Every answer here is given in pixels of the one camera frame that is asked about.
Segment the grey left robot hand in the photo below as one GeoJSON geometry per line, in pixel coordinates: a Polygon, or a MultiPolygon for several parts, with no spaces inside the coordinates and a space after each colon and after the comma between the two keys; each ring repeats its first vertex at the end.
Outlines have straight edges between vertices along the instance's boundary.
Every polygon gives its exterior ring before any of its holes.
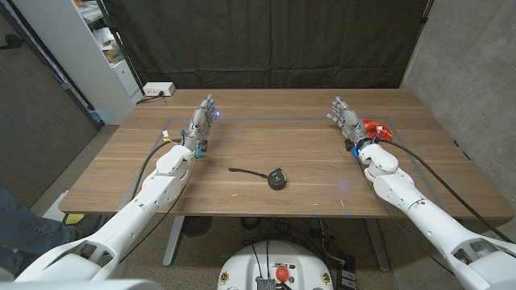
{"type": "Polygon", "coordinates": [[[220,113],[215,106],[213,96],[208,93],[193,112],[182,138],[181,145],[189,148],[195,158],[199,158],[206,151],[212,124],[219,117],[220,113]]]}

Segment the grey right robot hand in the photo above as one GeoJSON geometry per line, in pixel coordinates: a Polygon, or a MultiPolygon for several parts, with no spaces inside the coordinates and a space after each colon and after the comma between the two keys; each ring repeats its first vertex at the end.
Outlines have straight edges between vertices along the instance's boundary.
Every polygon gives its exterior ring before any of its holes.
{"type": "Polygon", "coordinates": [[[327,114],[327,118],[340,128],[345,138],[346,150],[358,156],[364,147],[372,143],[363,119],[339,95],[335,96],[332,109],[333,113],[327,114]]]}

